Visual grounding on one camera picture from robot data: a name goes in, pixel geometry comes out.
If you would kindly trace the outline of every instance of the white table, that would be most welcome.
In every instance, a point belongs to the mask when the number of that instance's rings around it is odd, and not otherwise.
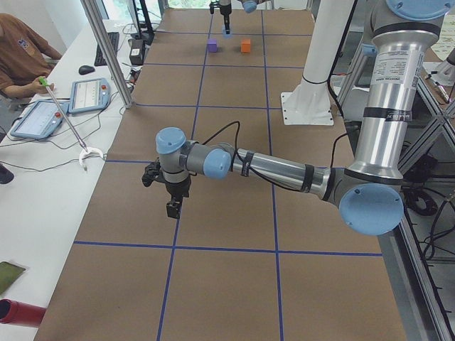
[[[119,31],[119,62],[129,64],[129,35],[122,29],[123,21],[105,21],[107,31]],[[81,76],[81,65],[93,65],[96,41],[89,25],[84,27],[68,48],[48,80],[55,83],[57,98],[70,96],[71,84],[76,80],[105,77],[111,84],[111,94],[117,91],[107,66]],[[129,67],[120,64],[125,77]],[[123,102],[117,95],[100,115],[101,129],[85,139],[88,146],[106,153],[122,120],[119,110]],[[96,112],[79,114],[70,119],[80,123]],[[98,127],[96,118],[77,127],[82,137]],[[58,132],[68,129],[63,122]],[[71,131],[52,138],[60,146],[69,146],[77,140]],[[0,146],[13,144],[6,137]],[[43,169],[78,158],[79,144],[60,150],[50,143],[31,142],[0,148],[0,161],[29,168]],[[78,162],[43,173],[5,166],[14,173],[14,180],[0,185],[0,261],[11,261],[27,268],[24,274],[0,298],[23,301],[46,307],[57,284],[60,272],[70,251],[77,229],[100,176],[104,161],[91,158],[85,161],[88,172]],[[37,329],[15,325],[0,325],[0,340],[32,340]]]

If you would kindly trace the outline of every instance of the hand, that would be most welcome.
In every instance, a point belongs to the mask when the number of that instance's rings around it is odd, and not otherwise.
[[[35,78],[34,81],[30,84],[31,90],[35,92],[36,94],[47,94],[48,91],[44,85],[40,83],[39,77]],[[49,84],[49,88],[51,90],[54,90],[54,83]]]

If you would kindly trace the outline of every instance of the green handle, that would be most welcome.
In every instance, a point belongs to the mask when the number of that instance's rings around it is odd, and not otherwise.
[[[47,79],[45,79],[43,76],[40,76],[38,79],[40,80],[40,83],[45,87],[49,86]]]

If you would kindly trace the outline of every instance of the green object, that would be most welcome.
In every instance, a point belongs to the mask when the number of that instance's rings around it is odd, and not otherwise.
[[[49,86],[47,79],[45,79],[43,76],[40,76],[38,79],[40,80],[40,83],[45,87]]]
[[[16,279],[25,271],[20,266],[3,261],[0,263],[0,294],[14,283]]]

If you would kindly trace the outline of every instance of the person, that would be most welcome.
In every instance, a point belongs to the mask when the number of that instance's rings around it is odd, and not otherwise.
[[[25,23],[0,13],[0,91],[10,98],[45,94],[38,78],[52,67],[43,55],[59,60],[62,55]]]

